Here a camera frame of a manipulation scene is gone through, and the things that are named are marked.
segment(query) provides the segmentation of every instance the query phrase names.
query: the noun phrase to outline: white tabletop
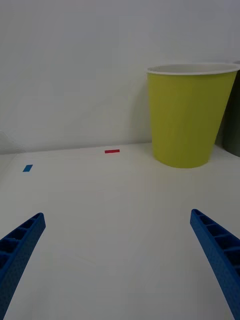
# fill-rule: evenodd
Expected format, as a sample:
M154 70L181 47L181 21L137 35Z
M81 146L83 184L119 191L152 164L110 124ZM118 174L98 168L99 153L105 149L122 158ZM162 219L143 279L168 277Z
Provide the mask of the white tabletop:
M46 221L5 320L232 319L190 214L240 238L240 158L215 146L176 169L151 144L115 148L19 154L1 176L0 238Z

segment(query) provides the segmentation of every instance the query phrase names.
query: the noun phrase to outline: yellow cup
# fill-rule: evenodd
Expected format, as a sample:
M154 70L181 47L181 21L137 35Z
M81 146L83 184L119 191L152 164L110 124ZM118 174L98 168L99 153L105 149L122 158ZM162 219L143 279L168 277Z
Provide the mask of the yellow cup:
M175 168L208 162L238 64L170 64L147 69L153 155Z

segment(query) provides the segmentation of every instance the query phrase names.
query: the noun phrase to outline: white wall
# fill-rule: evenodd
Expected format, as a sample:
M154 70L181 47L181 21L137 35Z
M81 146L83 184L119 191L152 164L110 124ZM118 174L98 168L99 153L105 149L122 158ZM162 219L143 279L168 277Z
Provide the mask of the white wall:
M239 60L239 12L238 0L1 0L0 131L24 150L149 141L144 69Z

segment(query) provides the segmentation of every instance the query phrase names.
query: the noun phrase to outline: white table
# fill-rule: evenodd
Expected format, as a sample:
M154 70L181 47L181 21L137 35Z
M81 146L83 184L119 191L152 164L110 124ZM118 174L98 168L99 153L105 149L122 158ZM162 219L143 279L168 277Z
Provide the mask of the white table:
M240 158L176 169L151 144L17 155L0 180L0 238L43 212L46 229L5 320L229 320L191 209L240 238ZM22 172L26 165L30 172Z

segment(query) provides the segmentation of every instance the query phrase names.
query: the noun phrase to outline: blue tape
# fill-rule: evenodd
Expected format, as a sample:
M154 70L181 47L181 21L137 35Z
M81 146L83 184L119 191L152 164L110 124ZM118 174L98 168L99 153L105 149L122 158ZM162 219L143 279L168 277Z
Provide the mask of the blue tape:
M27 164L23 172L29 172L32 169L32 166L33 166L32 164Z

